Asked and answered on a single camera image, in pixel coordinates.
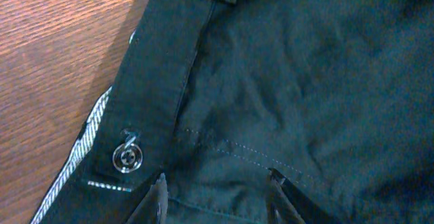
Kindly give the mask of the black shorts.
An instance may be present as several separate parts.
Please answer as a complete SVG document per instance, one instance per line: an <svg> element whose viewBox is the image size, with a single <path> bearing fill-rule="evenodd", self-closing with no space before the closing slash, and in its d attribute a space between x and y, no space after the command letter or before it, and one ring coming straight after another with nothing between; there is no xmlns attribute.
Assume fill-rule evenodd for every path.
<svg viewBox="0 0 434 224"><path fill-rule="evenodd" d="M267 223L275 168L340 223L433 222L433 0L149 0L34 223Z"/></svg>

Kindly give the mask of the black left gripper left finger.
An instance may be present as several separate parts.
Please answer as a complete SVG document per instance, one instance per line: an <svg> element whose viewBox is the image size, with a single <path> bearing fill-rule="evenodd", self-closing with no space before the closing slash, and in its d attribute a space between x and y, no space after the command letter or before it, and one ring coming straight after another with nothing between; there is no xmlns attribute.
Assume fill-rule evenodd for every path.
<svg viewBox="0 0 434 224"><path fill-rule="evenodd" d="M166 224L168 197L167 180L161 173L126 224Z"/></svg>

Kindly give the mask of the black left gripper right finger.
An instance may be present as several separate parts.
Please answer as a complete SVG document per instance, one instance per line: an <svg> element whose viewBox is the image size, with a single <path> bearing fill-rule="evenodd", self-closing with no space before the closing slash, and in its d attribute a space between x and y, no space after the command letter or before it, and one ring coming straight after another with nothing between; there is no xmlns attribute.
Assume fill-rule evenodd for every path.
<svg viewBox="0 0 434 224"><path fill-rule="evenodd" d="M340 221L320 209L275 168L267 177L268 224L338 224Z"/></svg>

